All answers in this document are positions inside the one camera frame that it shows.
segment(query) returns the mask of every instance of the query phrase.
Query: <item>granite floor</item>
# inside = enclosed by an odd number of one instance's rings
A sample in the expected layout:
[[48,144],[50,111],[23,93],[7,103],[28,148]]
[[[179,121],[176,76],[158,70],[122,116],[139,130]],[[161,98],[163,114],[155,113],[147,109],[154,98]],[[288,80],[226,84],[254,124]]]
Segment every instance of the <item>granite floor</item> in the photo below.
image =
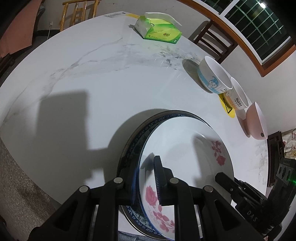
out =
[[[19,56],[0,78],[0,85],[13,69],[47,37],[36,37],[32,48]],[[22,171],[0,139],[0,215],[10,234],[27,240],[30,231],[40,226],[55,211],[52,199]]]

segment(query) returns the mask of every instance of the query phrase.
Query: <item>orange fabric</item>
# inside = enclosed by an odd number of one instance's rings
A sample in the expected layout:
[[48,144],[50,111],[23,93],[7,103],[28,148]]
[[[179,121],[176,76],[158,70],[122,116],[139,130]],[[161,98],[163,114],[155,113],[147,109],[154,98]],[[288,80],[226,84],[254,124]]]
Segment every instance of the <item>orange fabric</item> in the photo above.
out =
[[42,0],[32,0],[14,18],[0,39],[0,57],[32,45],[33,29]]

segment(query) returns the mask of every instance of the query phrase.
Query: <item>yellow sticker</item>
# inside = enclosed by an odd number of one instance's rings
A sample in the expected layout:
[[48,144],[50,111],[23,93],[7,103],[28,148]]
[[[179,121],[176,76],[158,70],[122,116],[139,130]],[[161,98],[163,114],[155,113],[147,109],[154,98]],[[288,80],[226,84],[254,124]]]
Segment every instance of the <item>yellow sticker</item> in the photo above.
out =
[[127,16],[132,17],[132,18],[139,18],[139,15],[133,14],[133,13],[129,13],[127,14]]
[[223,94],[219,94],[219,99],[220,99],[221,105],[222,105],[223,109],[225,110],[225,112],[231,118],[234,118],[235,117],[235,110],[227,103],[227,101],[224,99]]

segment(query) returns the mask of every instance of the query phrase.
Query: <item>table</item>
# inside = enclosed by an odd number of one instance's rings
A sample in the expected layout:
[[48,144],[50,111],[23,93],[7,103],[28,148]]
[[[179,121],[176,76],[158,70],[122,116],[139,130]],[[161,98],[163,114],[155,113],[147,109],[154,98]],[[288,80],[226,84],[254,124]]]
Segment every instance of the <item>table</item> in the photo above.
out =
[[[144,40],[135,23],[123,12],[87,20],[14,69],[0,88],[0,136],[15,161],[63,203],[79,186],[115,177],[126,141],[144,120],[185,110],[221,137],[235,177],[265,194],[266,141],[247,137],[196,80],[192,61],[207,53],[183,36],[175,45]],[[138,234],[122,215],[119,230]]]

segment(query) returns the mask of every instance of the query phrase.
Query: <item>plate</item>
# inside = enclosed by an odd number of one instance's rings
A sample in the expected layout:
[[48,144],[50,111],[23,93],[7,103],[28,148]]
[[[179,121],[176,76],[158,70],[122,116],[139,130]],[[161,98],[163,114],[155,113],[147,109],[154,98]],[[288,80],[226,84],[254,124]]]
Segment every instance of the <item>plate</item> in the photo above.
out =
[[[138,158],[138,160],[140,159],[140,154],[147,138],[160,123],[165,120],[181,116],[188,116],[205,122],[200,117],[181,110],[168,110],[150,117],[134,131],[127,141],[118,163],[117,176],[119,175],[121,169],[130,165],[133,158]],[[136,197],[136,201],[133,206],[121,206],[121,211],[129,223],[140,233],[151,238],[166,240],[166,238],[160,235],[160,233],[151,226],[150,222],[143,214],[138,197]]]
[[215,182],[218,172],[224,172],[234,180],[230,156],[218,134],[204,122],[190,117],[162,122],[152,131],[142,149],[138,185],[143,213],[164,237],[175,240],[174,207],[159,205],[153,171],[156,155],[175,177],[198,188],[211,185],[231,203],[230,194]]

